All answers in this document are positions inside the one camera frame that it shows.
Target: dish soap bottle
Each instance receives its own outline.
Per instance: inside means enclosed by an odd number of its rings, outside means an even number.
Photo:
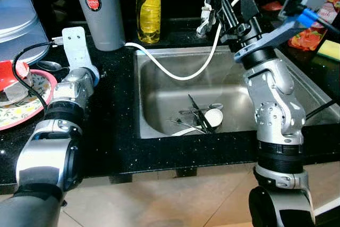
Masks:
[[[144,43],[159,41],[160,34],[160,0],[137,0],[138,38]]]

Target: sponge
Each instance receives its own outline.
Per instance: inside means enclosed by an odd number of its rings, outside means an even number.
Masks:
[[[318,50],[318,54],[331,58],[332,60],[340,61],[340,44],[325,40]]]

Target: granite countertop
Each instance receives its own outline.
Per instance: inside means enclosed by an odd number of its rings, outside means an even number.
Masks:
[[[210,46],[212,38],[198,39],[195,29],[199,20],[168,21],[162,26],[162,39],[152,48]],[[136,41],[133,26],[126,30],[126,41]],[[134,49],[123,47],[113,52],[95,49],[87,32],[87,43],[93,63],[106,73],[90,98],[88,117],[84,124],[84,176],[101,176],[200,166],[236,164],[256,160],[256,132],[231,132],[204,136],[140,139],[137,133],[137,109],[134,84]],[[331,97],[339,97],[339,63],[323,60],[323,72],[315,53],[282,50]],[[67,65],[63,47],[52,48],[45,60]],[[58,74],[61,80],[66,73]],[[0,132],[0,192],[15,184],[15,165],[19,153],[40,113],[29,121]],[[304,127],[305,163],[331,162],[340,159],[338,124]],[[320,142],[327,138],[327,143]]]

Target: kitchen sink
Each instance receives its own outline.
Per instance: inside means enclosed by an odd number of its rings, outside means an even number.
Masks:
[[[195,73],[205,62],[211,47],[152,49],[150,52],[170,72],[179,76]],[[279,50],[275,53],[288,66],[295,83],[295,95],[306,113],[330,101],[330,98]],[[190,94],[200,108],[223,104],[223,122],[216,132],[256,130],[254,109],[243,80],[245,69],[233,60],[228,46],[216,48],[207,68],[196,78],[177,81],[161,71],[142,51],[135,53],[138,131],[140,138],[161,138],[187,127],[175,123],[180,119],[195,125],[194,115],[179,110],[192,107]],[[340,107],[333,105],[306,125],[339,123]]]

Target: plate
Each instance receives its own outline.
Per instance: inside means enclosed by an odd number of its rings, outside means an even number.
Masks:
[[[42,96],[46,104],[51,101],[52,91],[57,84],[53,75],[42,70],[31,70],[33,88]],[[40,100],[30,94],[19,102],[0,107],[0,130],[14,127],[27,121],[43,110]]]

